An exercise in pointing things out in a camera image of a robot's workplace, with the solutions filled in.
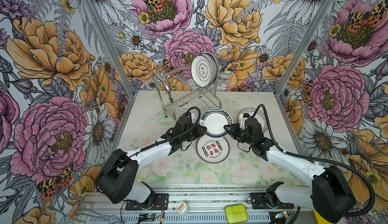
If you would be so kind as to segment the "green rim white plate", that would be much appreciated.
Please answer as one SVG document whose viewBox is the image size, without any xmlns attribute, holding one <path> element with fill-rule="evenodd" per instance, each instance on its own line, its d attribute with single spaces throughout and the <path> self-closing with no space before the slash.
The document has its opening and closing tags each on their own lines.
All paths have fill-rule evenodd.
<svg viewBox="0 0 388 224">
<path fill-rule="evenodd" d="M 213 138 L 221 138 L 227 135 L 224 126 L 232 125 L 231 115 L 220 108 L 207 110 L 200 118 L 200 125 L 207 128 L 205 134 Z"/>
</svg>

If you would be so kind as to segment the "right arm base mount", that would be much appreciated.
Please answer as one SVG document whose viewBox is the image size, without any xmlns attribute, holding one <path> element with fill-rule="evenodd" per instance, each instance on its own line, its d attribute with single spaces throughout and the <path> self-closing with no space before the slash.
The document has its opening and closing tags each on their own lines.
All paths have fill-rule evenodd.
<svg viewBox="0 0 388 224">
<path fill-rule="evenodd" d="M 282 203 L 280 200 L 272 193 L 250 193 L 249 197 L 246 199 L 246 203 L 250 204 L 253 209 L 288 209 L 292 210 L 295 208 L 293 204 Z"/>
</svg>

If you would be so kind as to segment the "black striped rim plate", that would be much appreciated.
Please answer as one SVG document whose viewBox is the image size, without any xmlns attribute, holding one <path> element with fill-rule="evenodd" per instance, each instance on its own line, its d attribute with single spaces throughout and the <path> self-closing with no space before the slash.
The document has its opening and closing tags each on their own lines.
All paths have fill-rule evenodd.
<svg viewBox="0 0 388 224">
<path fill-rule="evenodd" d="M 255 112 L 255 109 L 254 108 L 245 108 L 243 110 L 241 110 L 237 116 L 237 123 L 240 124 L 240 126 L 242 128 L 245 127 L 245 121 L 249 118 L 251 118 L 253 116 Z M 255 114 L 255 117 L 254 117 L 258 122 L 259 124 L 261 125 L 262 127 L 262 131 L 263 132 L 266 132 L 268 130 L 268 125 L 267 125 L 267 122 L 266 122 L 266 117 L 265 117 L 265 114 L 263 111 L 259 110 L 256 114 Z"/>
</svg>

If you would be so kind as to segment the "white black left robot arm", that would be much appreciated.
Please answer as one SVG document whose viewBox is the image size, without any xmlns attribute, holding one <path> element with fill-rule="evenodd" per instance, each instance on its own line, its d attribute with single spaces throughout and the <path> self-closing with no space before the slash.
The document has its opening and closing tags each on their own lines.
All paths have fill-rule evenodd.
<svg viewBox="0 0 388 224">
<path fill-rule="evenodd" d="M 146 183 L 135 181 L 137 172 L 156 160 L 181 149 L 184 142 L 202 137 L 207 128 L 193 122 L 190 113 L 181 116 L 175 127 L 167 130 L 156 142 L 128 152 L 112 152 L 95 179 L 96 189 L 105 194 L 113 204 L 124 200 L 134 201 L 148 209 L 155 201 L 155 191 Z"/>
</svg>

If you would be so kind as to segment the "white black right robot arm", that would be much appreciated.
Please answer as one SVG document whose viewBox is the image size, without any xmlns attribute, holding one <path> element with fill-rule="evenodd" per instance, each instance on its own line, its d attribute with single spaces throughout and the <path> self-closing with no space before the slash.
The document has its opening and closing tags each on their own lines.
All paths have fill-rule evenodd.
<svg viewBox="0 0 388 224">
<path fill-rule="evenodd" d="M 355 206 L 355 196 L 340 169 L 324 167 L 300 155 L 291 156 L 281 149 L 274 137 L 264 136 L 255 118 L 245 120 L 243 126 L 236 123 L 224 129 L 239 143 L 249 144 L 255 155 L 284 168 L 306 184 L 306 187 L 293 187 L 280 181 L 274 183 L 266 190 L 269 207 L 279 208 L 283 204 L 306 207 L 318 212 L 326 221 L 337 223 Z"/>
</svg>

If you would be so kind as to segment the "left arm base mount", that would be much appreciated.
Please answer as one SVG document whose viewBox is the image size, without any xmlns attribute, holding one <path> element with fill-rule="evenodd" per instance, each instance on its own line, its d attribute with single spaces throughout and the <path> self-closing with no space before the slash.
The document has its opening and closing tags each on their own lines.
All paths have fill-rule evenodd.
<svg viewBox="0 0 388 224">
<path fill-rule="evenodd" d="M 137 201 L 127 201 L 125 210 L 127 211 L 146 211 L 146 210 L 167 210 L 169 203 L 169 194 L 152 194 L 144 203 Z"/>
</svg>

